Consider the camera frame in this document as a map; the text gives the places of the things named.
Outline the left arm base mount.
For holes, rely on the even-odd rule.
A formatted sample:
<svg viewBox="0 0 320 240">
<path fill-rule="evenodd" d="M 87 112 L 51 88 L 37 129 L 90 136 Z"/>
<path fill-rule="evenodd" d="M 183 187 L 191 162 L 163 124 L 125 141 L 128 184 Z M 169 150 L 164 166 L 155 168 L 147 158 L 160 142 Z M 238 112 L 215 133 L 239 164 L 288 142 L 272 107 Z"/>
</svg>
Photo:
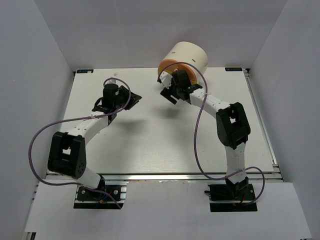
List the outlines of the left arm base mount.
<svg viewBox="0 0 320 240">
<path fill-rule="evenodd" d="M 120 183 L 108 183 L 100 176 L 95 190 L 86 186 L 77 188 L 73 208 L 83 210 L 120 210 L 126 198 L 126 186 Z"/>
</svg>

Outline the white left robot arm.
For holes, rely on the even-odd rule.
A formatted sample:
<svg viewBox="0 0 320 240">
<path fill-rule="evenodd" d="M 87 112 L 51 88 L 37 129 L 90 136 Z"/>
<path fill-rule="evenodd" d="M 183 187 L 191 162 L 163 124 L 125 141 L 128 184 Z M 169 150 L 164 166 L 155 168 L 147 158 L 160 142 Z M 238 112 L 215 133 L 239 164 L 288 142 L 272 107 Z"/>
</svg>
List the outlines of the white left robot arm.
<svg viewBox="0 0 320 240">
<path fill-rule="evenodd" d="M 108 127 L 119 110 L 130 110 L 142 97 L 123 85 L 115 83 L 103 87 L 102 97 L 95 102 L 92 112 L 104 114 L 93 116 L 66 132 L 57 131 L 51 141 L 47 168 L 76 180 L 88 188 L 88 193 L 99 200 L 105 196 L 106 187 L 101 175 L 87 167 L 86 145 L 101 130 Z"/>
</svg>

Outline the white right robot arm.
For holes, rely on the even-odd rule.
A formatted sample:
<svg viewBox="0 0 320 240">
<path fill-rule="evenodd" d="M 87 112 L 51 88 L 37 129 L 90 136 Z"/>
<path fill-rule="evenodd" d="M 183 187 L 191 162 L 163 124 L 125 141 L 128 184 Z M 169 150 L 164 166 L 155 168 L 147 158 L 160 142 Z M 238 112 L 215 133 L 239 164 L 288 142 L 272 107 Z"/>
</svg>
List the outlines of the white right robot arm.
<svg viewBox="0 0 320 240">
<path fill-rule="evenodd" d="M 236 200 L 249 184 L 245 172 L 245 148 L 251 128 L 241 103 L 228 103 L 211 95 L 199 84 L 191 84 L 185 70 L 163 71 L 157 80 L 163 85 L 160 94 L 176 104 L 182 100 L 199 107 L 216 120 L 217 136 L 226 153 L 226 195 Z"/>
</svg>

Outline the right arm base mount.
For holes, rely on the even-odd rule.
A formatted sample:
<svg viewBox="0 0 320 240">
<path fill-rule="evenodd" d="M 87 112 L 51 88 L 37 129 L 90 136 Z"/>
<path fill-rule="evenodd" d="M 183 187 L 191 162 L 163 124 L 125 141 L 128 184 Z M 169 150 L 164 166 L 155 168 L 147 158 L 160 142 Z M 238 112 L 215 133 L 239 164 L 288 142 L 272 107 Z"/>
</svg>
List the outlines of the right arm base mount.
<svg viewBox="0 0 320 240">
<path fill-rule="evenodd" d="M 246 176 L 233 184 L 228 178 L 225 184 L 210 184 L 204 194 L 209 197 L 212 213 L 257 212 L 256 195 L 253 185 Z"/>
</svg>

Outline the orange top drawer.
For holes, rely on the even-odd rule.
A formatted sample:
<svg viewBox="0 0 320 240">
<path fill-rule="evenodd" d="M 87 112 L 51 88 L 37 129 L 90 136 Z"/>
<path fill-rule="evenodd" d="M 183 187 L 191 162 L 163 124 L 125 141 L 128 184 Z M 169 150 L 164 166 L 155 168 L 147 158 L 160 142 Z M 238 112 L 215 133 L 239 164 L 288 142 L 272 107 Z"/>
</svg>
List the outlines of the orange top drawer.
<svg viewBox="0 0 320 240">
<path fill-rule="evenodd" d="M 159 75 L 161 73 L 161 71 L 166 67 L 166 69 L 164 71 L 168 71 L 168 72 L 174 72 L 175 70 L 185 70 L 187 71 L 193 71 L 194 74 L 196 75 L 194 69 L 187 65 L 187 64 L 183 64 L 183 63 L 178 63 L 177 60 L 174 59 L 164 59 L 160 62 L 158 68 L 157 68 L 157 74 Z"/>
</svg>

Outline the yellow drawer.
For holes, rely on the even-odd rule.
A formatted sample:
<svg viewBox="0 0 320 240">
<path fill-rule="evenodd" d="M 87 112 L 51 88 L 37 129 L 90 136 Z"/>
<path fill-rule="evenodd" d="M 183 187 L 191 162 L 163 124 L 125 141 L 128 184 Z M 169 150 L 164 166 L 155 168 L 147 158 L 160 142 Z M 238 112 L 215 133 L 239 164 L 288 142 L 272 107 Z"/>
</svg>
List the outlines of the yellow drawer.
<svg viewBox="0 0 320 240">
<path fill-rule="evenodd" d="M 189 77 L 190 83 L 192 85 L 195 85 L 197 83 L 197 75 L 193 71 L 187 71 L 186 73 Z M 166 71 L 166 70 L 163 71 L 158 77 L 159 78 L 158 82 L 162 84 L 165 77 L 168 77 L 168 76 L 172 77 L 172 74 L 173 72 Z"/>
</svg>

